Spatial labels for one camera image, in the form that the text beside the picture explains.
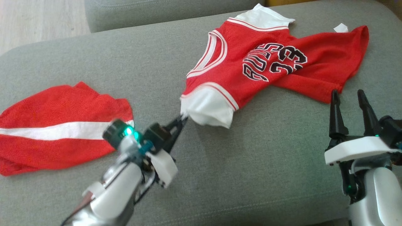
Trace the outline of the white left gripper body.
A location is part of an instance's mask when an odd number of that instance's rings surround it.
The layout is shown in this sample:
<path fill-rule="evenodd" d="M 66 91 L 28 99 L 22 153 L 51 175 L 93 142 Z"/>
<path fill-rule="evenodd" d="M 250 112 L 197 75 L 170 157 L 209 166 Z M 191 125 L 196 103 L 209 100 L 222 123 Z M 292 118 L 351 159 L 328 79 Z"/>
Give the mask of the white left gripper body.
<path fill-rule="evenodd" d="M 170 137 L 170 133 L 159 123 L 154 123 L 144 132 L 139 132 L 122 120 L 112 121 L 103 132 L 103 139 L 119 152 L 119 157 L 104 178 L 111 175 L 117 167 L 134 163 L 141 171 L 155 172 L 156 182 L 167 188 L 178 173 L 175 159 L 171 153 L 163 150 L 165 142 Z"/>

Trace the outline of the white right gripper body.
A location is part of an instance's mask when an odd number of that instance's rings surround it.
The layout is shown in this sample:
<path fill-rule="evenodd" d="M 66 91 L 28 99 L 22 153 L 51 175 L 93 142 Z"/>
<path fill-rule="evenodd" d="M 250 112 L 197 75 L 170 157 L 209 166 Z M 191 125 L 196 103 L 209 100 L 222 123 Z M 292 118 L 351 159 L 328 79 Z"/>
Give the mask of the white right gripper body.
<path fill-rule="evenodd" d="M 369 170 L 401 166 L 401 145 L 390 148 L 379 136 L 355 137 L 344 142 L 331 140 L 324 158 L 327 165 L 339 166 L 343 194 L 351 202 L 358 202 L 366 196 L 364 180 Z"/>

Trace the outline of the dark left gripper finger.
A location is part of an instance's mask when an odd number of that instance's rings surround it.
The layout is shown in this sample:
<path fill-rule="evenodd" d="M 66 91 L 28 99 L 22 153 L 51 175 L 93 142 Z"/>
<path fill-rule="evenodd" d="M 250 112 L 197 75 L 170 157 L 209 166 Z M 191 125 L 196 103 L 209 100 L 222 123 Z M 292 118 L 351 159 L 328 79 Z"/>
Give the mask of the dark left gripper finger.
<path fill-rule="evenodd" d="M 167 153 L 171 153 L 173 146 L 175 145 L 177 139 L 171 139 L 171 137 L 165 142 L 163 150 Z"/>
<path fill-rule="evenodd" d="M 181 134 L 185 124 L 187 123 L 188 116 L 187 115 L 180 115 L 167 125 L 163 126 L 163 128 L 170 133 L 171 139 L 177 139 L 178 136 Z"/>

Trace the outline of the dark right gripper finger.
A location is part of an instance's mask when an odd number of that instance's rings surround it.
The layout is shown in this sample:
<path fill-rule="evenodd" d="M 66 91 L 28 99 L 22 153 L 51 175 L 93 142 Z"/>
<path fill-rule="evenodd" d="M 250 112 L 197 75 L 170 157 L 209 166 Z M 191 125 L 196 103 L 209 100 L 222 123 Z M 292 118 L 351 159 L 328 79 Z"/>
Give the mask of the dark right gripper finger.
<path fill-rule="evenodd" d="M 348 134 L 348 128 L 344 125 L 343 117 L 340 111 L 339 93 L 336 89 L 333 89 L 330 102 L 329 137 L 331 139 L 338 140 Z"/>
<path fill-rule="evenodd" d="M 364 91 L 359 89 L 357 91 L 359 107 L 363 113 L 364 121 L 364 136 L 376 136 L 378 137 L 382 128 L 378 122 L 377 116 L 370 105 Z"/>

